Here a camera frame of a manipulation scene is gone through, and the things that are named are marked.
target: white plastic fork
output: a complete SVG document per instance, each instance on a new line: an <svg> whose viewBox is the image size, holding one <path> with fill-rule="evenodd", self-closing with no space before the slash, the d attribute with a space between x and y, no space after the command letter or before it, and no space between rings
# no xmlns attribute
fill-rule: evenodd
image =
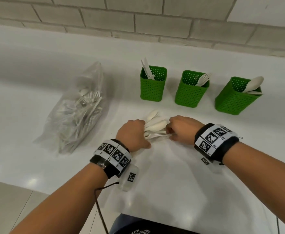
<svg viewBox="0 0 285 234"><path fill-rule="evenodd" d="M152 139L159 136L167 135L166 131L158 131L156 133L151 133L148 136L145 136L145 139Z"/></svg>
<svg viewBox="0 0 285 234"><path fill-rule="evenodd" d="M203 74L202 76L200 76L196 86L201 87L201 86L205 85L205 83L210 80L210 77L211 77L211 74Z"/></svg>

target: wrist tracker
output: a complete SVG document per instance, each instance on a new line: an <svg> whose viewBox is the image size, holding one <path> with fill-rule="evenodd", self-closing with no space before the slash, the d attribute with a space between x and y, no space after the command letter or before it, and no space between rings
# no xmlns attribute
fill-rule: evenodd
<svg viewBox="0 0 285 234"><path fill-rule="evenodd" d="M114 175L120 177L131 159L132 156L125 145L116 139L111 139L104 141L95 150L90 162L102 167L110 179Z"/></svg>
<svg viewBox="0 0 285 234"><path fill-rule="evenodd" d="M237 133L212 123L203 126L195 135L195 149L210 161L223 162L227 151L237 142Z"/></svg>

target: white table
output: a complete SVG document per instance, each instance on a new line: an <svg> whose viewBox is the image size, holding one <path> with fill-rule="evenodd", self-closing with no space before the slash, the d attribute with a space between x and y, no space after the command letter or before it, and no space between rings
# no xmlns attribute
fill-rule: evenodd
<svg viewBox="0 0 285 234"><path fill-rule="evenodd" d="M168 69L161 102L140 99L140 59ZM56 157L32 141L69 79L95 60L103 64L109 110L70 156ZM195 109L176 105L183 70L213 73ZM214 109L232 76L263 75L264 95L238 116ZM194 47L142 43L0 26L0 181L52 193L80 169L104 139L149 111L222 123L242 141L285 162L285 59ZM212 173L192 147L165 140L135 158L135 187L104 190L100 204L199 233L275 233L275 216L227 168Z"/></svg>

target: green plastic cutlery holder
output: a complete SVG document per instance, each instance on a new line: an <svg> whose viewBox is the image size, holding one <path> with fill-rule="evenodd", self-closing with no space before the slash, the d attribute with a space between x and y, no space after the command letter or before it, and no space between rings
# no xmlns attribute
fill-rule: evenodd
<svg viewBox="0 0 285 234"><path fill-rule="evenodd" d="M242 93L250 79L232 77L215 99L217 111L238 115L261 95Z"/></svg>
<svg viewBox="0 0 285 234"><path fill-rule="evenodd" d="M175 103L178 105L195 108L204 93L210 86L210 81L202 87L195 86L200 76L205 73L185 70L179 82L178 90L175 95Z"/></svg>
<svg viewBox="0 0 285 234"><path fill-rule="evenodd" d="M167 69L160 66L150 66L154 79L148 79L144 69L140 72L140 98L159 102L162 100Z"/></svg>

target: plastic bag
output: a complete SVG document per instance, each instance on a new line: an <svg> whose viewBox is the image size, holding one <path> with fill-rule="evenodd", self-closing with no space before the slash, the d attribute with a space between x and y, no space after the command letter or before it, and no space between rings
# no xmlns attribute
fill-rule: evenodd
<svg viewBox="0 0 285 234"><path fill-rule="evenodd" d="M72 153L94 127L105 106L104 76L95 62L74 78L48 115L43 133L34 143L58 153Z"/></svg>

